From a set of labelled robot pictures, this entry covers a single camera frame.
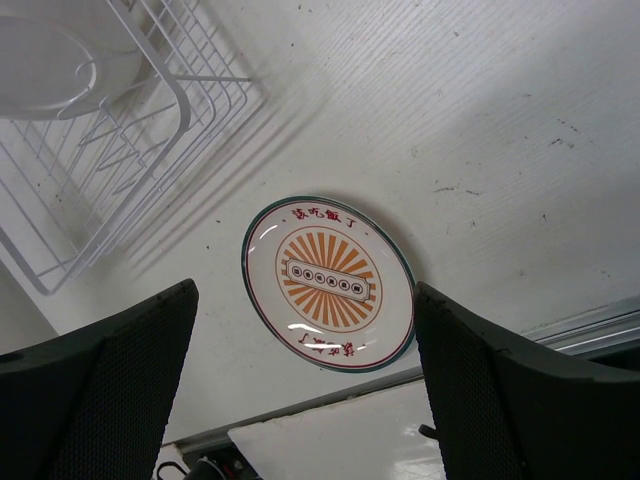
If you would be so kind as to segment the white green-rimmed plate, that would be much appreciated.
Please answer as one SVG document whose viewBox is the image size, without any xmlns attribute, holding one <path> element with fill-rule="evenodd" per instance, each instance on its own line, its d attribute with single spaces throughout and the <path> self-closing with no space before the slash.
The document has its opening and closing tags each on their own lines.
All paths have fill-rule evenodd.
<svg viewBox="0 0 640 480">
<path fill-rule="evenodd" d="M 98 72 L 92 51 L 65 28 L 45 20 L 1 17 L 1 116 L 55 120 L 92 109 Z"/>
</svg>

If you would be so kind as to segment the white wire dish rack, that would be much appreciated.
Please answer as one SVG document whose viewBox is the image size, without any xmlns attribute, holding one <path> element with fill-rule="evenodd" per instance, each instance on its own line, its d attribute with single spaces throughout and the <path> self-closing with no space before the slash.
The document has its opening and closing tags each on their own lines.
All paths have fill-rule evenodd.
<svg viewBox="0 0 640 480">
<path fill-rule="evenodd" d="M 116 17 L 140 79 L 77 118 L 1 124 L 1 248 L 45 296 L 145 233 L 252 101 L 211 2 L 139 1 Z"/>
</svg>

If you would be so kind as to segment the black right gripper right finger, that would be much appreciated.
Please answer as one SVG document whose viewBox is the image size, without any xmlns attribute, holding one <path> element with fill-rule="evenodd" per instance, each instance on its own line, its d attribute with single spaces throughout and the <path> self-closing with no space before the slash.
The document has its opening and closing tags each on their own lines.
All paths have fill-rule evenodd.
<svg viewBox="0 0 640 480">
<path fill-rule="evenodd" d="M 413 304 L 447 478 L 638 478 L 637 371 L 554 351 L 425 282 Z"/>
</svg>

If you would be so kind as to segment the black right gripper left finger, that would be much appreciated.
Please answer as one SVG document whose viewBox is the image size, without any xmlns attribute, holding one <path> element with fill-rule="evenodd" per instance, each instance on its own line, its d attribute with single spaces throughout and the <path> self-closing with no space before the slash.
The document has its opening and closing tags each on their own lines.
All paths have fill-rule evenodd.
<svg viewBox="0 0 640 480">
<path fill-rule="evenodd" d="M 149 479 L 195 324 L 191 279 L 1 357 L 4 479 Z"/>
</svg>

